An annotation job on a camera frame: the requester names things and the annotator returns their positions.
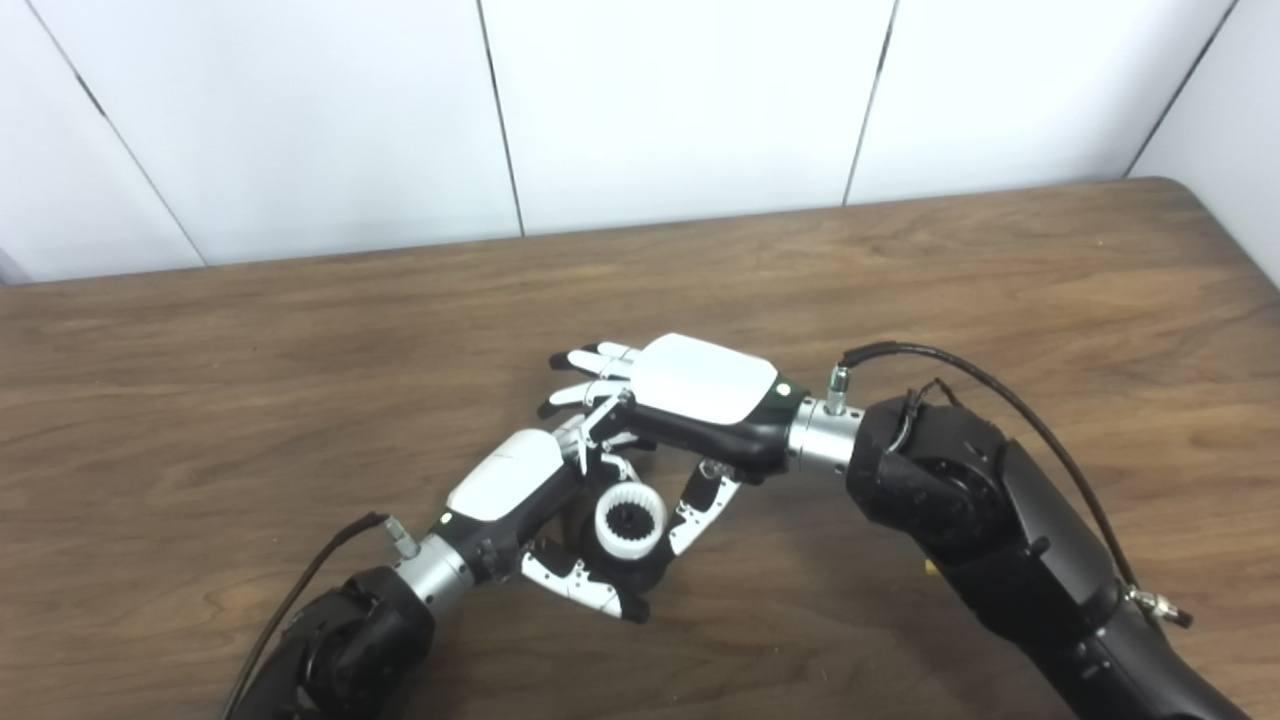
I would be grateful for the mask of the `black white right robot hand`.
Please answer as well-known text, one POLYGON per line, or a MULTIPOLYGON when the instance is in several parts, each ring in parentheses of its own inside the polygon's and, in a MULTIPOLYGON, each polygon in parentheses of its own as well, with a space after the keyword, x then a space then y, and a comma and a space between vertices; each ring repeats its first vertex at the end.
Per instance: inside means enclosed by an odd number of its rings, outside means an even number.
POLYGON ((622 395, 616 427, 636 438, 719 464, 691 475, 691 498, 672 516, 663 550, 677 557, 723 512, 739 486, 788 470, 788 433, 809 392, 763 357, 668 333, 643 348, 602 341, 558 352, 550 369, 588 380, 553 392, 548 419, 568 407, 590 413, 622 395))

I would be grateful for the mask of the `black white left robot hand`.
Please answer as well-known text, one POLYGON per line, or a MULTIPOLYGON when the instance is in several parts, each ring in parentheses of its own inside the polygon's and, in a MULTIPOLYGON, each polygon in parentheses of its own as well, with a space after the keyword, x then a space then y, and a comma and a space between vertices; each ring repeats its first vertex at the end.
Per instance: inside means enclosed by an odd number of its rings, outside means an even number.
POLYGON ((588 419, 522 429, 449 492, 416 559, 397 574, 435 620, 472 588, 521 575, 556 596, 627 623, 650 616, 645 600, 538 533, 586 487, 588 419))

